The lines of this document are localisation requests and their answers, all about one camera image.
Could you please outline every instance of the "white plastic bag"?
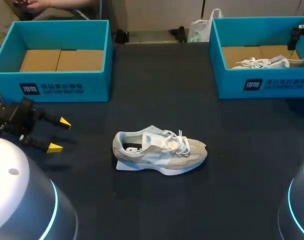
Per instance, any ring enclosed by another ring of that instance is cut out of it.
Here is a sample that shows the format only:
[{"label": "white plastic bag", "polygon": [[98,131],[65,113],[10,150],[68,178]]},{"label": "white plastic bag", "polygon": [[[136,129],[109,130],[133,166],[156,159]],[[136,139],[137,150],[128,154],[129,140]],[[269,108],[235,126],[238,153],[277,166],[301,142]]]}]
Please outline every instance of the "white plastic bag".
[{"label": "white plastic bag", "polygon": [[210,40],[210,33],[213,18],[222,18],[222,11],[218,8],[214,9],[210,20],[198,20],[191,23],[190,31],[188,33],[188,42],[208,42]]}]

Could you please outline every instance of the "shoe tongue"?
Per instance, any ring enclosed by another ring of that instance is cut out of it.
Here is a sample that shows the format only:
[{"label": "shoe tongue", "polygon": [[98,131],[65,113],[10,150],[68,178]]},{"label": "shoe tongue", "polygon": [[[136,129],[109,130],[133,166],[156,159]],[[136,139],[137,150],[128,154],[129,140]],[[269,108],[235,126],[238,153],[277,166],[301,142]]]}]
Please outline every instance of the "shoe tongue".
[{"label": "shoe tongue", "polygon": [[178,146],[178,142],[176,142],[174,139],[170,139],[169,141],[165,142],[166,137],[163,137],[161,135],[144,132],[143,138],[142,138],[142,150],[149,148],[149,146],[157,146],[162,149],[174,149]]}]

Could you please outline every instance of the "shoe logo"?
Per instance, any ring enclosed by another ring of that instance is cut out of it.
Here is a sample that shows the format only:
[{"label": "shoe logo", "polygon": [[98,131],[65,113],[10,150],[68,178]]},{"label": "shoe logo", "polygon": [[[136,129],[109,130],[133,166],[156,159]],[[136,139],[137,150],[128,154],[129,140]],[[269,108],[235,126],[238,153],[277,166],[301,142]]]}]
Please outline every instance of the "shoe logo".
[{"label": "shoe logo", "polygon": [[151,137],[150,137],[150,136],[146,136],[146,142],[147,142],[148,144],[151,144]]},{"label": "shoe logo", "polygon": [[138,149],[136,147],[128,147],[128,148],[126,148],[126,151],[131,153],[131,154],[139,154],[143,150],[141,148]]}]

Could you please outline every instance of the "logo on box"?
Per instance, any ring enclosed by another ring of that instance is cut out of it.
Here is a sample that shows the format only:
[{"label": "logo on box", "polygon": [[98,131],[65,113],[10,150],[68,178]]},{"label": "logo on box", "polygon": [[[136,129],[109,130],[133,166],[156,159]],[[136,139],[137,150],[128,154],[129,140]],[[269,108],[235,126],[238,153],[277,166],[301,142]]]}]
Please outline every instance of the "logo on box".
[{"label": "logo on box", "polygon": [[253,78],[253,79],[246,80],[243,91],[259,90],[261,87],[262,81],[263,81],[263,79],[261,79],[261,78]]},{"label": "logo on box", "polygon": [[40,91],[36,83],[20,83],[24,95],[39,95]]}]

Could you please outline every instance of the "black mat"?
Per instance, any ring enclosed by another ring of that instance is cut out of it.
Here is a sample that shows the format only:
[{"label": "black mat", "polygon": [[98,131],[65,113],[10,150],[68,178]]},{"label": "black mat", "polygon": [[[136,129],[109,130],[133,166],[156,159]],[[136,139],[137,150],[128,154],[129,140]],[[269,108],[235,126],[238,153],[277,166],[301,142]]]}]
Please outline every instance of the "black mat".
[{"label": "black mat", "polygon": [[[304,160],[304,99],[218,100],[208,44],[119,46],[113,85],[109,103],[40,104],[73,123],[35,131],[65,152],[24,149],[73,202],[79,239],[278,239]],[[150,125],[206,143],[206,163],[179,176],[113,170],[115,133]]]}]

